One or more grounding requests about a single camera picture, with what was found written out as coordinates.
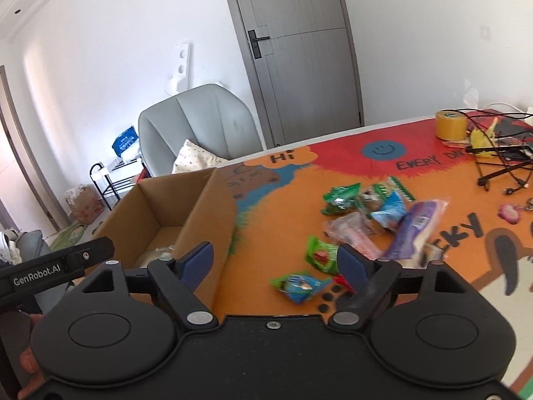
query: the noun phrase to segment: doorway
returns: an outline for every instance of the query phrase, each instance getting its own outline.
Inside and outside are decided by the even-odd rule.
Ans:
[[[22,130],[4,66],[0,66],[0,124],[0,203],[11,221],[2,225],[41,230],[45,237],[67,227],[71,221],[47,184]]]
[[[363,125],[343,0],[228,3],[267,147]]]

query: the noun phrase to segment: blue smiley face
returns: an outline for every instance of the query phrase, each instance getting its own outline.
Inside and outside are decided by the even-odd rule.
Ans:
[[[362,154],[369,159],[376,161],[391,161],[393,159],[401,158],[405,155],[405,147],[395,141],[383,140],[374,141],[364,146],[361,150]]]

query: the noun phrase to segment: screw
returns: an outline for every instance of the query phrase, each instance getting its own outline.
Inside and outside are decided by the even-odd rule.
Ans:
[[[174,258],[170,255],[170,253],[163,253],[159,256],[159,260],[162,262],[169,262],[171,260],[174,260]]]
[[[333,322],[338,325],[355,325],[359,322],[359,316],[354,312],[341,311],[333,315]]]
[[[266,327],[268,329],[279,329],[281,328],[281,323],[276,322],[275,320],[270,320],[270,322],[266,323]]]
[[[207,311],[193,311],[187,315],[187,320],[193,325],[207,325],[213,321],[213,315]]]

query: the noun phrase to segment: red painted area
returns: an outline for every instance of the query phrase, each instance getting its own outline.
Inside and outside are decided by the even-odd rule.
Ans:
[[[361,154],[366,144],[385,140],[403,144],[406,153],[400,158],[387,161],[372,160]],[[318,155],[313,161],[314,164],[341,173],[368,177],[415,176],[430,170],[447,169],[464,161],[473,161],[473,158],[463,150],[461,150],[463,155],[460,156],[459,153],[454,153],[457,149],[445,147],[441,140],[435,137],[434,119],[376,129],[312,144],[310,147],[311,151]],[[424,160],[428,158],[435,158],[438,164],[425,165]]]

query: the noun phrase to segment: door frame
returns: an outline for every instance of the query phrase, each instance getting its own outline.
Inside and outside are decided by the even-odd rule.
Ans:
[[[15,160],[20,167],[20,171],[39,203],[39,206],[49,219],[52,227],[54,227],[56,231],[60,231],[72,224],[72,221],[69,219],[50,188],[33,152],[31,151],[28,139],[22,129],[22,124],[17,114],[15,103],[13,102],[13,97],[11,96],[5,66],[3,65],[0,66],[0,88],[4,90],[9,108],[8,110],[4,110],[0,107],[0,123],[6,134],[7,141],[13,151]]]
[[[15,224],[13,218],[5,208],[2,200],[0,200],[0,225],[4,230],[13,229],[16,232],[19,232],[18,226]]]
[[[239,3],[237,0],[227,0],[228,6],[230,8],[231,19],[233,20],[235,33],[237,34],[237,41],[239,43],[239,48],[241,49],[241,55],[244,60],[244,67],[246,69],[246,74],[250,82],[250,87],[252,89],[252,96],[254,98],[255,107],[257,108],[259,121],[261,123],[261,129],[263,136],[265,137],[266,147],[272,149],[275,147],[274,138],[272,136],[272,128],[270,126],[270,120],[268,119],[267,107],[265,105],[265,98],[263,97],[263,92],[261,90],[261,85],[259,84],[259,76],[257,70],[255,69],[254,58],[252,55],[252,50],[250,47],[248,35],[246,33],[246,28],[244,27],[244,21],[239,8]],[[357,57],[355,54],[355,44],[353,41],[352,28],[350,24],[350,18],[348,16],[348,9],[346,5],[346,0],[340,0],[340,7],[342,8],[342,14],[344,17],[344,22],[346,25],[346,34],[348,36],[348,44],[350,46],[350,54],[352,57],[352,67],[353,75],[355,78],[355,91],[357,94],[357,109],[359,111],[359,120],[361,126],[364,126],[364,112],[363,112],[363,101],[362,101],[362,92],[361,92],[361,82],[359,78],[359,69],[357,64]]]

